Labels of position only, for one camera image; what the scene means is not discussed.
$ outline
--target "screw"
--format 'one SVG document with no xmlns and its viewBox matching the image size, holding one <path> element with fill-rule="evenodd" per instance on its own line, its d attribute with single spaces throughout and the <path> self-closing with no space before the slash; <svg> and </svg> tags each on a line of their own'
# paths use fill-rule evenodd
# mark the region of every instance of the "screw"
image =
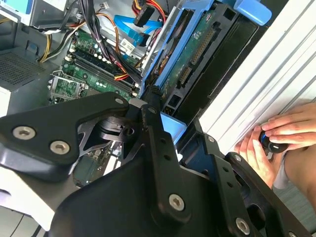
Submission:
<svg viewBox="0 0 316 237">
<path fill-rule="evenodd" d="M 246 236 L 250 235 L 250 228 L 244 219 L 237 217 L 236 218 L 236 225 L 237 225 L 238 229 L 241 232 L 243 232 Z"/>
<path fill-rule="evenodd" d="M 122 101 L 121 99 L 116 98 L 115 101 L 118 102 L 119 104 L 124 104 L 124 101 Z"/>
<path fill-rule="evenodd" d="M 54 141 L 50 144 L 50 150 L 58 155 L 64 155 L 70 151 L 70 147 L 64 141 Z"/>
<path fill-rule="evenodd" d="M 235 158 L 236 158 L 237 161 L 241 162 L 241 157 L 240 156 L 235 155 Z"/>
<path fill-rule="evenodd" d="M 207 138 L 208 138 L 208 140 L 209 140 L 210 142 L 215 142 L 215 139 L 212 138 L 211 136 L 208 136 Z"/>
<path fill-rule="evenodd" d="M 21 140 L 30 140 L 35 137 L 35 130 L 31 127 L 20 126 L 13 130 L 13 136 Z"/>
<path fill-rule="evenodd" d="M 153 114 L 157 113 L 156 110 L 155 110 L 153 107 L 149 107 L 148 110 L 149 110 L 150 112 L 152 112 Z"/>
<path fill-rule="evenodd" d="M 296 235 L 293 232 L 289 232 L 290 237 L 296 237 Z"/>
<path fill-rule="evenodd" d="M 179 195 L 171 194 L 169 196 L 169 204 L 177 211 L 183 211 L 184 209 L 184 201 Z"/>
</svg>

